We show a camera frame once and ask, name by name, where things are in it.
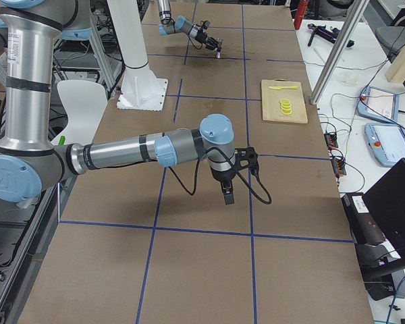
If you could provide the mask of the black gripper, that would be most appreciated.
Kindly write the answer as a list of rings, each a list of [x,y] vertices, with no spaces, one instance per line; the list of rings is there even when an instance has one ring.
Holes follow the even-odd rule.
[[[217,171],[217,170],[211,168],[211,173],[212,173],[214,179],[221,183],[222,193],[225,193],[223,195],[225,204],[233,205],[235,203],[235,200],[234,200],[234,194],[232,192],[230,192],[230,184],[232,183],[232,180],[236,176],[235,169],[231,168],[226,171]]]
[[[223,43],[222,39],[218,38],[215,40],[213,37],[208,36],[205,32],[198,32],[196,35],[196,41],[212,51],[219,51],[219,46]]]

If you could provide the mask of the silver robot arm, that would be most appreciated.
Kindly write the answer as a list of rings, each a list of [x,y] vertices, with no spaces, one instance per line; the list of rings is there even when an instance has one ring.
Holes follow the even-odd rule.
[[[87,31],[88,1],[2,1],[8,28],[5,133],[0,139],[0,199],[21,203],[89,170],[207,159],[227,204],[238,168],[234,131],[222,114],[197,129],[141,135],[101,144],[53,145],[48,138],[53,45],[65,31]]]
[[[160,19],[160,35],[185,34],[191,42],[195,40],[200,44],[200,47],[195,47],[196,49],[205,46],[206,49],[216,52],[216,58],[220,58],[223,40],[213,38],[206,33],[210,21],[203,20],[200,24],[193,24],[184,16],[178,16],[174,19],[169,1],[157,0],[157,6]]]

